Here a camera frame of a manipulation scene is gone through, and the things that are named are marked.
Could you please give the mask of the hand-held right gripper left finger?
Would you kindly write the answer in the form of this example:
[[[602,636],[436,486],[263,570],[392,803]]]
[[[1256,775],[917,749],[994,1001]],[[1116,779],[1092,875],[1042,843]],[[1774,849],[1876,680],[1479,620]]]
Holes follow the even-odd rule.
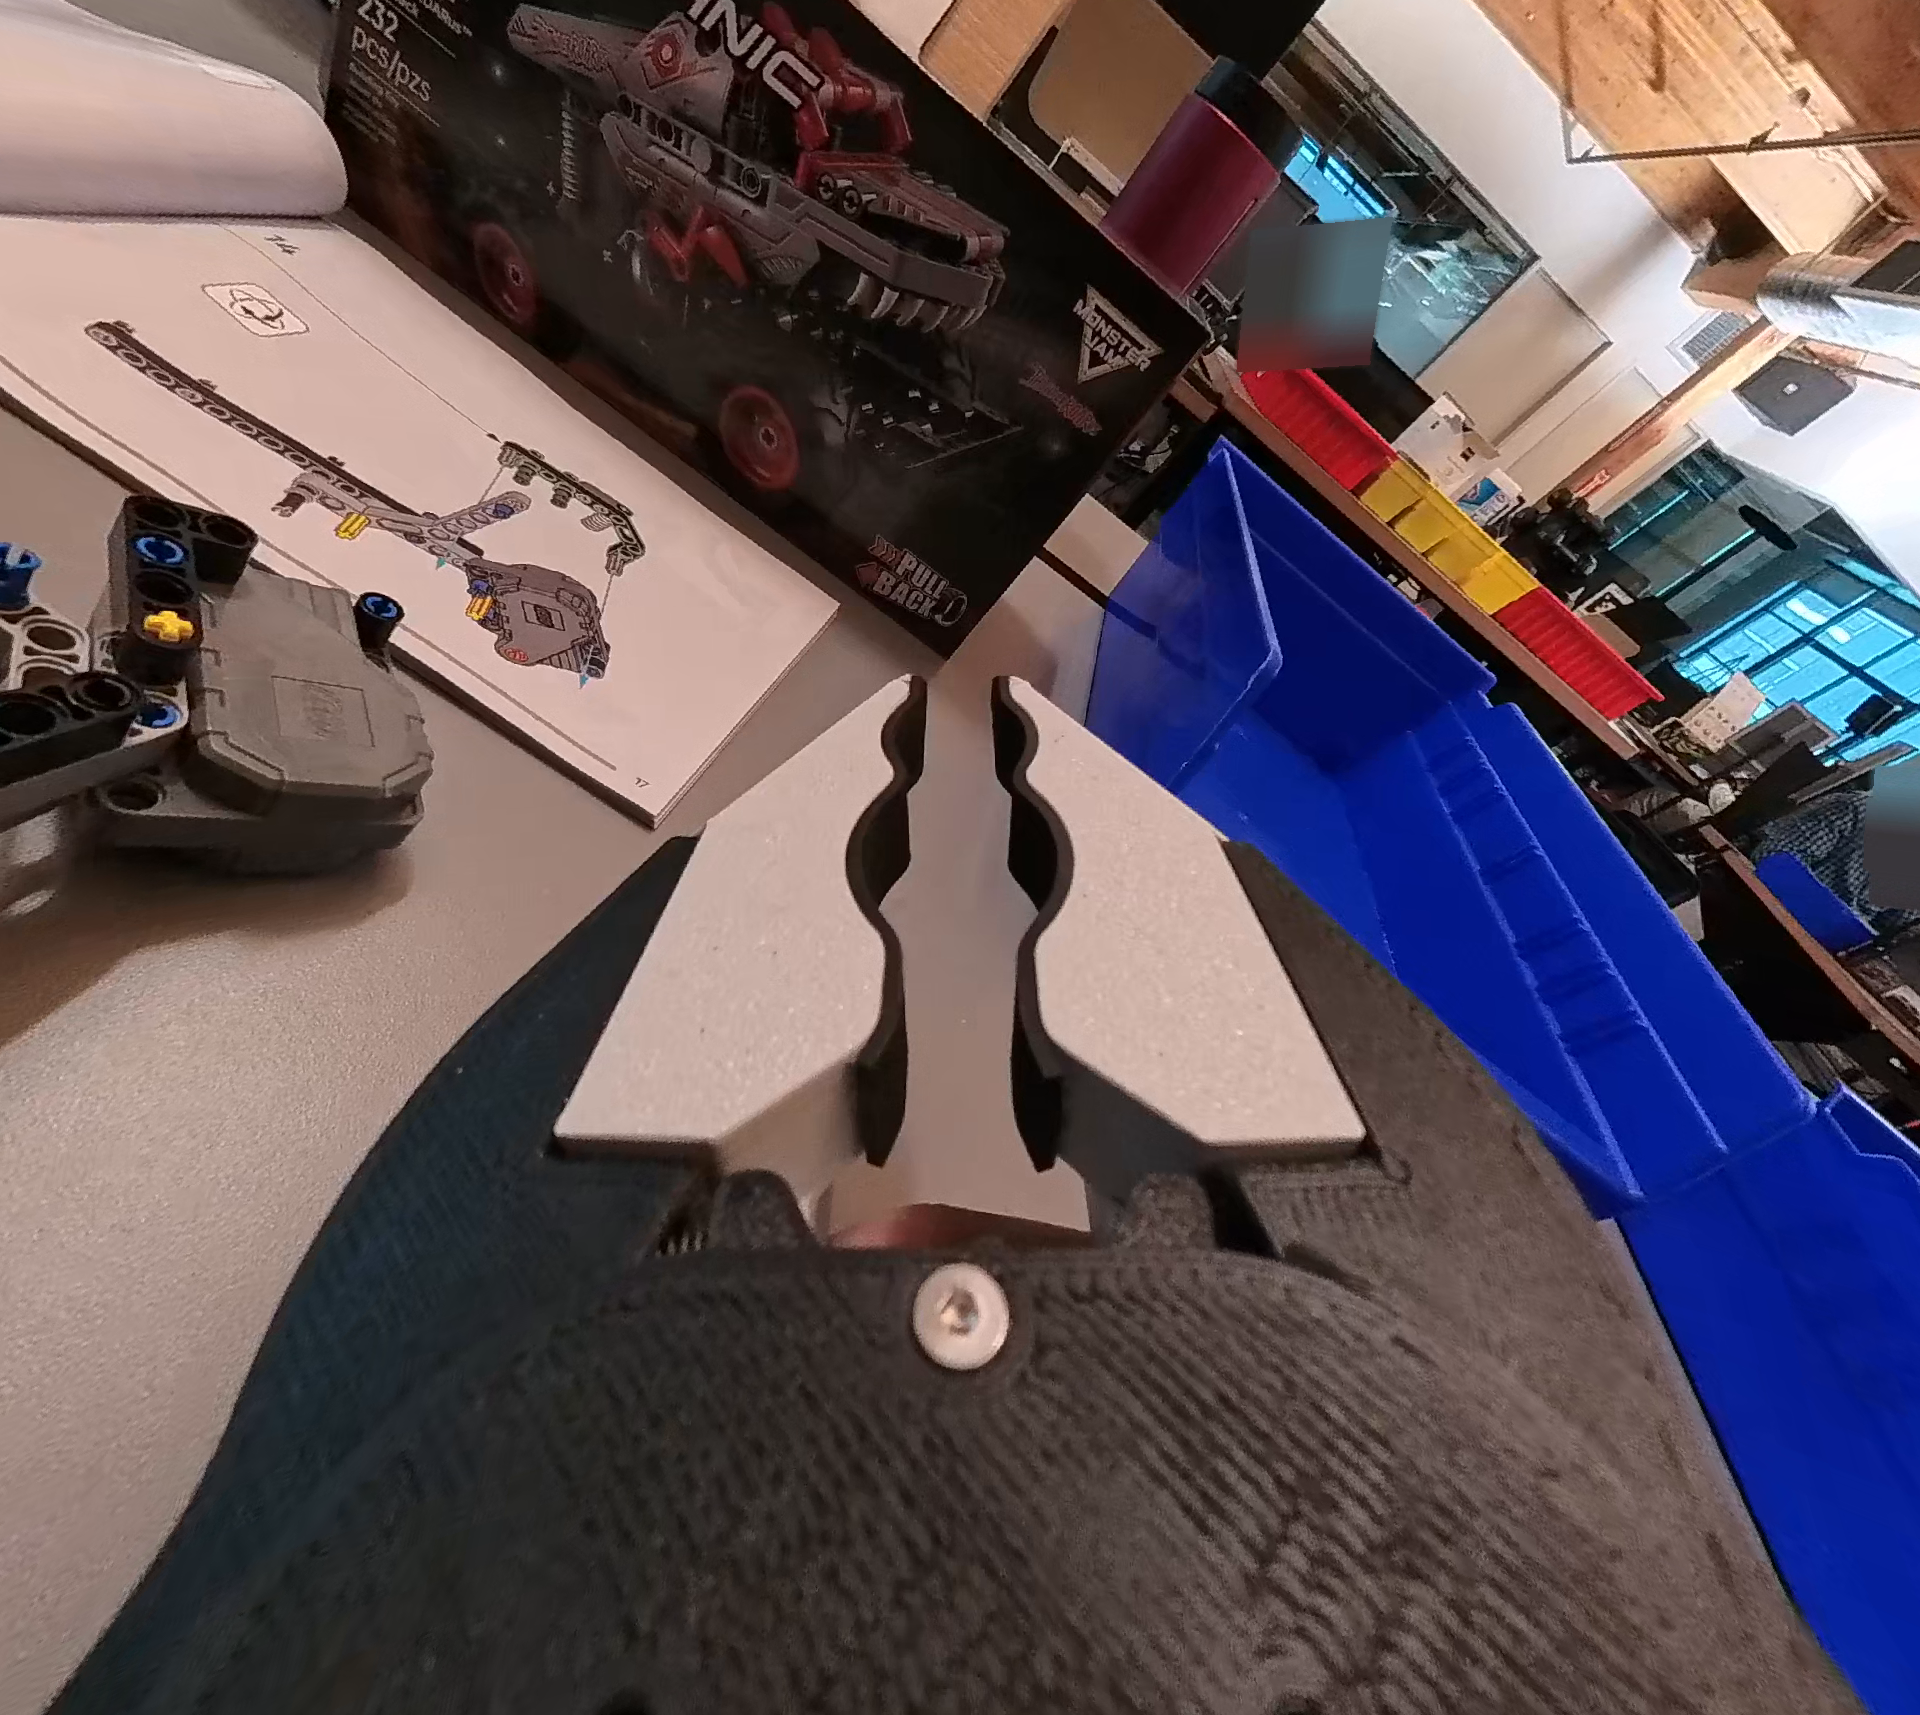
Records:
[[[924,682],[901,676],[711,815],[553,1125],[574,1155],[778,1175],[814,1219],[906,1103],[898,931]]]

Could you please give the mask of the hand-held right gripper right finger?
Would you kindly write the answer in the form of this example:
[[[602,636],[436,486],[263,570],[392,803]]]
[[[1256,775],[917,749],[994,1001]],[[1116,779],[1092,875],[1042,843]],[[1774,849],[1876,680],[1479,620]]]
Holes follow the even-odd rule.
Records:
[[[1347,1157],[1361,1113],[1223,837],[1017,676],[992,684],[1019,1145],[1092,1195]]]

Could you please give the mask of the grey black toy brick assembly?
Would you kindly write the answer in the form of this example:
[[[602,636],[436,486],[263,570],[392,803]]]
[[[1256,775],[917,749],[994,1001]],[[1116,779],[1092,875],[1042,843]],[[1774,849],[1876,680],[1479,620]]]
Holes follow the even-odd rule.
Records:
[[[118,510],[88,622],[3,544],[3,855],[38,821],[236,875],[393,851],[433,769],[390,658],[399,604],[259,568],[223,514],[145,494]]]

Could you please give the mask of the large blue storage bin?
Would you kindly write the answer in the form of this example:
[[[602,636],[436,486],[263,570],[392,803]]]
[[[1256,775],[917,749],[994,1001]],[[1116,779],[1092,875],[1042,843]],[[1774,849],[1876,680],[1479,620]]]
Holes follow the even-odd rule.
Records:
[[[1419,997],[1599,1215],[1816,1201],[1850,1145],[1490,687],[1219,442],[1109,598],[1086,725]]]
[[[1763,1547],[1867,1711],[1917,1709],[1915,1145],[1850,1093],[1625,1143],[1619,1221]]]

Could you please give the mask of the red storage bin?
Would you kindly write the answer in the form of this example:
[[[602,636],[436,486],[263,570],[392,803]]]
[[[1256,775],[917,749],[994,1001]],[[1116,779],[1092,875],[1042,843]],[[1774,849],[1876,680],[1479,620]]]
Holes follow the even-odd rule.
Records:
[[[1504,604],[1491,620],[1603,719],[1625,719],[1663,697],[1594,624],[1544,586]]]
[[[1254,408],[1343,492],[1361,494],[1398,462],[1392,444],[1309,372],[1238,378]]]

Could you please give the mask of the row of yellow storage bins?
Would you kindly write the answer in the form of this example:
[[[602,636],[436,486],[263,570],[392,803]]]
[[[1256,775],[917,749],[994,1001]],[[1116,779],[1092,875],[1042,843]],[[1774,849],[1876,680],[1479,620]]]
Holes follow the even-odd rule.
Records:
[[[1358,502],[1488,616],[1540,594],[1542,584],[1408,460],[1395,460]]]

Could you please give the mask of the small white boxes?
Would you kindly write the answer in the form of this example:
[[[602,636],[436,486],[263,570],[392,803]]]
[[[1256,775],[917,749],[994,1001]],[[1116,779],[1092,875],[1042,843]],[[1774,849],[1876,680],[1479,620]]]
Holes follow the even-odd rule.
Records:
[[[1392,448],[1477,528],[1498,528],[1525,504],[1517,482],[1498,468],[1495,448],[1450,396],[1433,398]]]

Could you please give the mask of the black toy set box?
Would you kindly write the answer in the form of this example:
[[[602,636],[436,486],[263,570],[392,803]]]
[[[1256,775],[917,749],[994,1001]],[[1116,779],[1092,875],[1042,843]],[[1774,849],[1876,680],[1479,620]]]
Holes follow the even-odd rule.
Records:
[[[1206,328],[852,0],[340,0],[348,202],[949,652]]]

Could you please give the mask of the white instruction booklet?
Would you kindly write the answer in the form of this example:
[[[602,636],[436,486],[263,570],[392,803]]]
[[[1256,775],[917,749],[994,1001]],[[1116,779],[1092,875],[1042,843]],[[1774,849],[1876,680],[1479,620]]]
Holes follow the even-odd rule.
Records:
[[[2,8],[3,400],[401,608],[396,648],[660,821],[838,612],[348,230],[306,98]]]

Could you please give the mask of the maroon tumbler with black lid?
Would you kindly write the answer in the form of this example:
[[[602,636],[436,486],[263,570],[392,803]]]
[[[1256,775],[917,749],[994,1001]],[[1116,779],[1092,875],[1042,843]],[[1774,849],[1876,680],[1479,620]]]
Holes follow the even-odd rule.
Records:
[[[1268,202],[1302,132],[1263,80],[1219,56],[1166,120],[1098,224],[1167,294],[1188,296]]]

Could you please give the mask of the beige card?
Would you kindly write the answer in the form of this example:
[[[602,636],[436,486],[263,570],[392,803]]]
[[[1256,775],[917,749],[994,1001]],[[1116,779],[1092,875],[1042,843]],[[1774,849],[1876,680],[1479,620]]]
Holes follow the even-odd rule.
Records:
[[[1156,0],[1074,0],[1026,90],[1038,150],[1117,196],[1211,66]]]

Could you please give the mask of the black wall speaker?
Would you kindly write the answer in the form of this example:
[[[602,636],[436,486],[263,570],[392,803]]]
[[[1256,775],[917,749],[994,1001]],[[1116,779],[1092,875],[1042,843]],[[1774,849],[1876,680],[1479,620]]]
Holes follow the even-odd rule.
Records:
[[[1793,438],[1858,390],[1852,374],[1793,354],[1780,354],[1741,380],[1733,394],[1765,432]]]

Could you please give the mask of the silver ventilation duct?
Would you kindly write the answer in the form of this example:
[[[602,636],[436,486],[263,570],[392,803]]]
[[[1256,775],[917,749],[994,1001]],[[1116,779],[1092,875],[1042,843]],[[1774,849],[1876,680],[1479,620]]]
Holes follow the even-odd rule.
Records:
[[[1877,258],[1789,256],[1767,270],[1756,308],[1787,336],[1917,368],[1917,240]]]

